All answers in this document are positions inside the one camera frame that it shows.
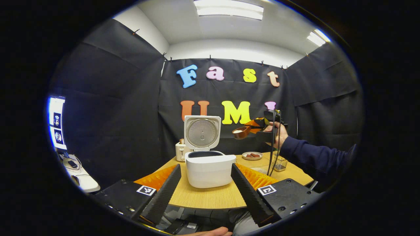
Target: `white wall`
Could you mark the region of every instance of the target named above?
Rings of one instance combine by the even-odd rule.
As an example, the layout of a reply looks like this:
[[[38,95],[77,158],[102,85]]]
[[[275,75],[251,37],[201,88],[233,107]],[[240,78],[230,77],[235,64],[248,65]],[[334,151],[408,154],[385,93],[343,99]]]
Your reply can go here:
[[[114,16],[114,19],[131,29],[136,31],[160,53],[167,52],[169,43],[156,26],[149,20],[149,18],[137,6],[131,7],[122,13]]]
[[[245,40],[207,39],[183,42],[169,46],[165,57],[169,60],[186,58],[223,58],[246,60],[284,68],[290,66],[305,55],[285,48]]]

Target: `black curtain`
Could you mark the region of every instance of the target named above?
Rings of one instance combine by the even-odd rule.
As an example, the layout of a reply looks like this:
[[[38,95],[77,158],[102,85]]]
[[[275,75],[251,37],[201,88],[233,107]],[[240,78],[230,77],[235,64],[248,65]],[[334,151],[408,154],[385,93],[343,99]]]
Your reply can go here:
[[[190,65],[198,67],[195,70],[196,84],[183,88],[181,77],[176,74],[180,69]],[[206,73],[209,67],[218,66],[224,70],[224,79],[208,79]],[[254,83],[245,82],[244,69],[255,70],[257,80]],[[274,71],[278,75],[279,87],[274,87],[267,73]],[[283,119],[289,124],[288,132],[292,137],[297,134],[297,118],[293,105],[288,80],[284,77],[283,69],[275,66],[261,65],[259,63],[230,60],[230,59],[182,59],[166,61],[160,81],[159,92],[159,119],[161,121],[160,133],[163,158],[169,160],[175,156],[175,144],[184,136],[184,122],[182,121],[180,104],[183,100],[194,101],[192,115],[200,115],[201,100],[208,101],[207,115],[220,116],[224,119],[225,111],[222,101],[232,101],[236,108],[242,101],[250,102],[250,119],[263,116],[267,109],[265,102],[276,102],[276,109],[282,111]],[[235,124],[221,125],[220,142],[214,150],[229,154],[242,154],[244,152],[268,152],[269,146],[256,141],[255,134],[250,134],[243,140],[233,138],[232,130],[243,126]]]
[[[362,90],[341,50],[325,43],[286,70],[298,119],[298,139],[347,151],[359,143]]]
[[[165,163],[158,137],[158,93],[164,58],[111,19],[66,56],[51,92],[66,96],[63,132],[102,189],[136,180]]]

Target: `computer screen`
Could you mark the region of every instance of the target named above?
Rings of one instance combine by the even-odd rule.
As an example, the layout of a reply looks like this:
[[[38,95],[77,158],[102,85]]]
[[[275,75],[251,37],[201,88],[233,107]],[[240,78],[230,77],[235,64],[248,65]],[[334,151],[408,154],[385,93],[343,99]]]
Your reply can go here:
[[[67,150],[63,133],[63,106],[66,97],[57,94],[51,94],[48,97],[48,125],[50,128],[50,137],[53,145],[57,149]]]

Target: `ceiling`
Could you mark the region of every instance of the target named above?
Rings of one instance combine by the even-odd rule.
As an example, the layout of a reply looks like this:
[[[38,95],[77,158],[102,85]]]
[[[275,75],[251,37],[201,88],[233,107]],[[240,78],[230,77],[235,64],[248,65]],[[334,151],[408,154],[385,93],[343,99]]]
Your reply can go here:
[[[137,6],[170,45],[202,39],[241,39],[302,55],[318,46],[307,40],[316,27],[294,10],[270,0],[241,0],[264,8],[261,21],[238,16],[198,16],[193,0],[148,0]]]

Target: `wooden table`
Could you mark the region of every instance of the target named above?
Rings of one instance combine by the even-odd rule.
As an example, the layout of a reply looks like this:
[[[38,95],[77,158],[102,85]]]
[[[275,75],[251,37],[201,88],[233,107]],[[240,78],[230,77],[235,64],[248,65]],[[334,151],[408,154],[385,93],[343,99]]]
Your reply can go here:
[[[268,169],[269,159],[269,152],[263,153],[263,157],[260,160],[246,160],[242,158],[242,155],[236,155],[236,163],[249,168],[259,167],[265,171]],[[246,207],[242,195],[233,181],[225,186],[215,188],[194,188],[188,182],[185,162],[179,162],[175,157],[158,170],[176,164],[181,165],[181,179],[169,201],[170,205],[210,210]],[[277,172],[274,170],[271,177],[278,179],[279,181],[291,178],[302,185],[307,185],[313,180],[309,175],[305,174],[300,168],[292,163],[287,163],[284,171]]]

